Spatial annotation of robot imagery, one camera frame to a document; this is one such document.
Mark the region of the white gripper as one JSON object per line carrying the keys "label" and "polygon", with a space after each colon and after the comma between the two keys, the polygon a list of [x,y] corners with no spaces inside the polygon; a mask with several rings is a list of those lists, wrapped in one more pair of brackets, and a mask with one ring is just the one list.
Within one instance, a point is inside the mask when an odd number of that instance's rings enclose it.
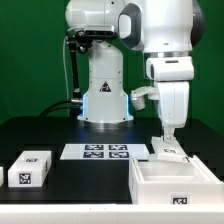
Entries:
{"label": "white gripper", "polygon": [[163,128],[163,141],[174,141],[174,128],[185,126],[188,114],[189,82],[157,82],[158,114]]}

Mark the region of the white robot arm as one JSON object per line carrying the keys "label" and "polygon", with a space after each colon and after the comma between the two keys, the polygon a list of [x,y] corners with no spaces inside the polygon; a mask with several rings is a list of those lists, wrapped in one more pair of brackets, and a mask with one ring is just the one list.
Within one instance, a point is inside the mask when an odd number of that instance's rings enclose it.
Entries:
{"label": "white robot arm", "polygon": [[[70,0],[65,11],[72,31],[72,52],[89,58],[89,88],[79,118],[96,124],[131,121],[128,104],[141,110],[154,100],[164,142],[173,142],[185,126],[189,81],[194,77],[190,52],[204,32],[197,0]],[[123,90],[123,55],[111,46],[118,39],[144,56],[152,84],[130,94]]]}

